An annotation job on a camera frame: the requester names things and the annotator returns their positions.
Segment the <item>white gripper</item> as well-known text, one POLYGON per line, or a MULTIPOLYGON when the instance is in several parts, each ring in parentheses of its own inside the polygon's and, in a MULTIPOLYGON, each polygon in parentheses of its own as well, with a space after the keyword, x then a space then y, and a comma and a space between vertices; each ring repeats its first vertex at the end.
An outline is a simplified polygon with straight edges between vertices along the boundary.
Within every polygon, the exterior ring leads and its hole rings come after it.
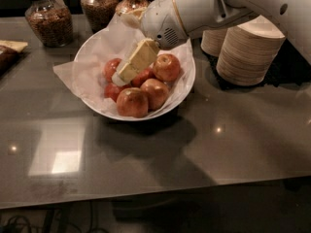
POLYGON ((156 61, 159 48, 172 50, 188 40, 175 0, 155 0, 121 15, 121 21, 139 28, 147 37, 132 45, 119 64, 112 82, 124 86, 156 61))

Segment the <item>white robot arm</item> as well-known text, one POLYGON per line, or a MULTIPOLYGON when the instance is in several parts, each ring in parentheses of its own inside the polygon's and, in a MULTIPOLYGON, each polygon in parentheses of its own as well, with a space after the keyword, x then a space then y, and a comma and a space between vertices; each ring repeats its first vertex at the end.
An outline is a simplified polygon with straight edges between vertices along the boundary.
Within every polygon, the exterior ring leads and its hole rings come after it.
POLYGON ((154 0, 138 21, 145 38, 128 50, 112 81, 128 84, 160 50, 172 50, 205 30, 229 28, 255 16, 270 20, 311 63, 311 0, 154 0))

